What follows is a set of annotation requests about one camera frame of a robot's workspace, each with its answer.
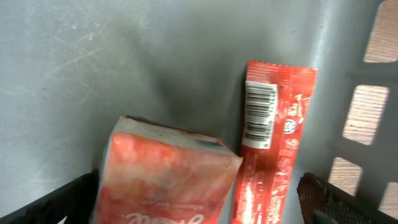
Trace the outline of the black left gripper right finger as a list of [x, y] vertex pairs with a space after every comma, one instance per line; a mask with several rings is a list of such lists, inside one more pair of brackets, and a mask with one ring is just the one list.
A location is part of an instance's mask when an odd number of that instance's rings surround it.
[[397, 219], [369, 208], [313, 173], [306, 172], [297, 187], [305, 224], [397, 224]]

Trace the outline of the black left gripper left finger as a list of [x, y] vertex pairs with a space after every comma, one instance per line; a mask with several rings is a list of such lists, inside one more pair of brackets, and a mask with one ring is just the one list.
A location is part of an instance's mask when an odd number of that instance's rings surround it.
[[90, 222], [99, 186], [95, 169], [4, 216], [1, 224], [49, 224]]

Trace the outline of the red tissue pack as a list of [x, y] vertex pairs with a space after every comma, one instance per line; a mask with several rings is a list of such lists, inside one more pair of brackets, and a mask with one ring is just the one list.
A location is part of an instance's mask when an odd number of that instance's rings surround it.
[[217, 223], [242, 159], [223, 141], [122, 116], [104, 151], [92, 223]]

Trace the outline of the red stick sachet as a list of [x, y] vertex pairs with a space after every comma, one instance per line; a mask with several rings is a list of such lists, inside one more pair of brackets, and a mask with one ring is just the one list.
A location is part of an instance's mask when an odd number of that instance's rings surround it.
[[317, 70], [250, 60], [232, 224], [280, 223]]

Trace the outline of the dark grey plastic basket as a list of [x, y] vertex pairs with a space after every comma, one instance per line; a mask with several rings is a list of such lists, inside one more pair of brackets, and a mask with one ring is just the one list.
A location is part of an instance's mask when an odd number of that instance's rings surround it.
[[366, 63], [379, 1], [2, 1], [1, 218], [92, 172], [116, 121], [222, 139], [238, 152], [249, 60], [313, 67], [284, 208], [336, 157], [379, 210], [397, 180], [397, 63]]

